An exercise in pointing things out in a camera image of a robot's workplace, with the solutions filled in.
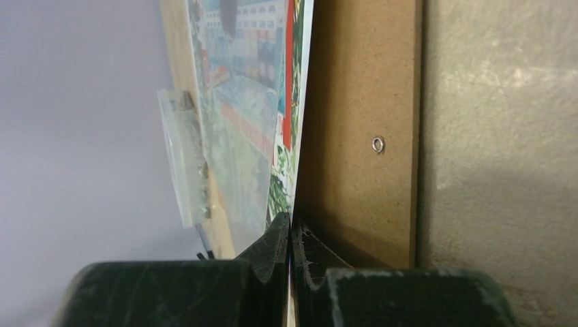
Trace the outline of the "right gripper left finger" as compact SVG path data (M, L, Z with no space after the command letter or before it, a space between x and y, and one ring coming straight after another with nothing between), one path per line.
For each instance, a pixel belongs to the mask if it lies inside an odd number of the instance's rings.
M279 213L237 259L250 269L242 287L239 326L285 326L290 263L290 214Z

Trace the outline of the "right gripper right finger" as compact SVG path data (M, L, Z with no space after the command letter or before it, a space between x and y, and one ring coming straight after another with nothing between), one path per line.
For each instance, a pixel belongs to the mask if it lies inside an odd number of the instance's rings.
M324 284L330 268L350 268L302 220L292 221L292 290L297 326L332 326L333 303Z

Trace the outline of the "brown fibreboard backing panel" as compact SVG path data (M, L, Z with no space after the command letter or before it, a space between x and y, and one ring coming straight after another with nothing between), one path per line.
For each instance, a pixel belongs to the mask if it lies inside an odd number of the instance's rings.
M317 1L294 213L355 266L415 257L422 1Z

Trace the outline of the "colourful printed photo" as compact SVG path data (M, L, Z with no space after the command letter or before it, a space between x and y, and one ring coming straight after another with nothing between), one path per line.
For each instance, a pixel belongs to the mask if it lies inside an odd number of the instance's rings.
M296 198L312 1L188 1L187 19L213 222L232 258Z

